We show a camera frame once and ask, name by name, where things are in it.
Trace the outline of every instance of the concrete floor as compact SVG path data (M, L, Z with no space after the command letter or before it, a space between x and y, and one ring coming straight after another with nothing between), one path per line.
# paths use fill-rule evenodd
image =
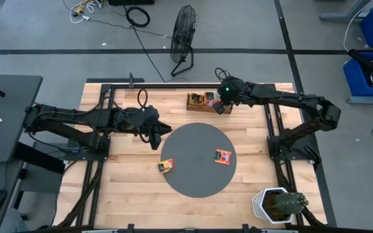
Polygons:
M199 14L195 49L285 49L272 0L156 0L143 7L151 15L148 30L171 35L177 12L191 4ZM77 0L66 0L68 6ZM348 10L354 1L281 0L294 49L343 49L347 23L320 21L322 12ZM123 12L122 7L112 9ZM129 26L109 9L90 15ZM148 49L169 48L170 40L141 34ZM364 49L357 23L351 27L348 48ZM0 10L0 49L141 49L133 31L100 23L73 25L62 0L9 0ZM168 54L151 54L164 79L174 67ZM330 199L338 227L373 229L373 105L349 105L350 91L342 67L345 55L296 55L306 93L323 95L342 109L335 131L317 133ZM192 70L180 75L191 82L215 82L214 68L251 82L293 82L285 54L196 54ZM125 78L129 72L146 82L160 82L144 54L0 55L0 74L41 75L44 80L37 102L58 107L78 107L87 78ZM64 142L48 133L47 142ZM21 138L30 144L28 136ZM27 194L22 210L32 213L29 226L50 224L53 208L31 209L35 200L52 201L55 194Z

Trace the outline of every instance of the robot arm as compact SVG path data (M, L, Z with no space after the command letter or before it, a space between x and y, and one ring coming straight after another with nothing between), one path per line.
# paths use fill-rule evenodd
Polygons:
M143 142L150 143L156 150L161 143L161 135L172 131L170 126L158 121L159 113L151 105L144 109L112 107L78 111L40 104L27 111L26 132L50 131L76 141L88 151L99 150L100 134L111 132L139 135ZM89 126L93 131L84 133L66 124Z
M337 127L341 110L330 101L314 94L296 94L275 91L263 84L244 82L239 78L228 76L218 87L221 102L214 104L218 114L224 112L224 106L247 104L278 104L306 110L310 119L294 129L285 129L276 141L276 148L289 153L294 143L318 130L329 131Z

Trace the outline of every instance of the wooden table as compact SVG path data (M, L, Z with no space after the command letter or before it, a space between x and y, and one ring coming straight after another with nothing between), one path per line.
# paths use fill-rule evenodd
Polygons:
M101 83L87 83L80 110L98 103ZM276 83L281 91L293 92L291 83ZM119 89L115 101L120 107L138 107L138 89ZM202 122L222 130L231 140L237 154L237 167L232 181L220 193L206 198L192 198L177 193L158 172L159 149L133 135L112 133L109 159L105 163L98 199L95 228L241 228L243 223L258 228L282 228L253 215L251 199L264 188L277 187L273 162L269 158L264 106L234 107L231 115L187 111L187 93L203 94L214 89L148 89L148 105L158 109L160 121L175 130L182 125ZM300 111L280 107L285 128L301 124ZM273 119L276 134L278 128ZM78 126L82 131L89 128ZM297 189L308 198L315 217L326 222L321 195L308 161L292 161ZM63 176L54 224L70 212L80 197L86 162L77 162ZM88 219L91 198L87 201L84 223Z

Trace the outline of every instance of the succulent plant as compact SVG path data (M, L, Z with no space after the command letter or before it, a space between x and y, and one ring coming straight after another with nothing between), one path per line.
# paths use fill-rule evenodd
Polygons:
M298 214L309 204L302 193L283 193L275 196L273 208L280 214Z

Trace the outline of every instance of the small packaged item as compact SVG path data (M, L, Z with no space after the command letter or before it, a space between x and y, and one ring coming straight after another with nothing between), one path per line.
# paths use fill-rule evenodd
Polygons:
M215 162L220 164L230 165L231 162L231 152L217 149L215 151Z
M218 93L205 93L205 107L212 107L216 102L221 101Z
M158 163L159 172L165 173L174 169L174 159L167 159Z
M188 104L193 106L204 106L204 96L199 94L189 94Z

